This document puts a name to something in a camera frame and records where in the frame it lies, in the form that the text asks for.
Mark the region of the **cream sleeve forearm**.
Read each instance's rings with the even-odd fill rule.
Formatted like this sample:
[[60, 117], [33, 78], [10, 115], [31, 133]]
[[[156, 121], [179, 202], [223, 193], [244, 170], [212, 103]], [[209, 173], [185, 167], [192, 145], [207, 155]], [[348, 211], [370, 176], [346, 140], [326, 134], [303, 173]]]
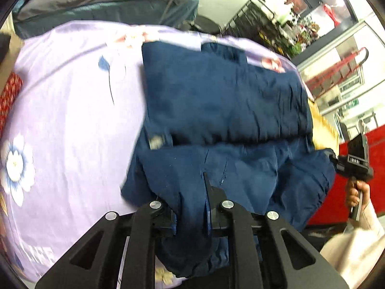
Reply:
[[337, 234], [321, 249], [321, 255], [343, 277], [349, 288], [358, 288], [384, 251], [384, 228], [372, 203], [361, 212], [350, 232]]

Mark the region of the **person's right hand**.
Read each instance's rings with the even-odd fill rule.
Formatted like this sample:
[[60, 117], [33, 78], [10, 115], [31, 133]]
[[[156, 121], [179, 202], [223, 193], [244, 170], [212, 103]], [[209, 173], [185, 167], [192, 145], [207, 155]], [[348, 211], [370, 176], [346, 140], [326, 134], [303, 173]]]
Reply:
[[349, 209], [361, 202], [361, 210], [364, 211], [371, 201], [369, 184], [353, 177], [347, 181], [345, 192], [345, 204]]

